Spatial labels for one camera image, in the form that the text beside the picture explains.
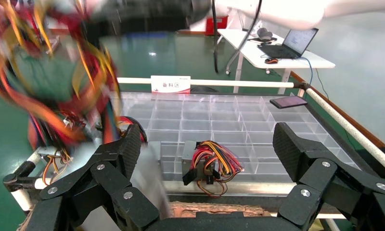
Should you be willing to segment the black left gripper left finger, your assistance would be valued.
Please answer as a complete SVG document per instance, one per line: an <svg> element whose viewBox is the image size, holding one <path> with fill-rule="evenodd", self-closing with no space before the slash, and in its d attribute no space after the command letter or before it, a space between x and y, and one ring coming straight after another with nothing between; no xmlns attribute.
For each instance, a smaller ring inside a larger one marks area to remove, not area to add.
<svg viewBox="0 0 385 231"><path fill-rule="evenodd" d="M39 230L73 231L104 206L122 231L145 231L159 220L158 209L130 182L140 155L140 129L97 148L87 163L40 192Z"/></svg>

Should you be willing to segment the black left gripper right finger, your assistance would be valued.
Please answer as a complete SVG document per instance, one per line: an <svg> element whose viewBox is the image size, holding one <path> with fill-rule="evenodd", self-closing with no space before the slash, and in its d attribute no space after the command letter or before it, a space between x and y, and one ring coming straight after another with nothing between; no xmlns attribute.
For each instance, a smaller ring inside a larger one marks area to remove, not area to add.
<svg viewBox="0 0 385 231"><path fill-rule="evenodd" d="M284 122L275 125L272 145L296 183L278 217L308 229L329 204L357 229L385 229L385 179L345 164L321 142L297 136Z"/></svg>

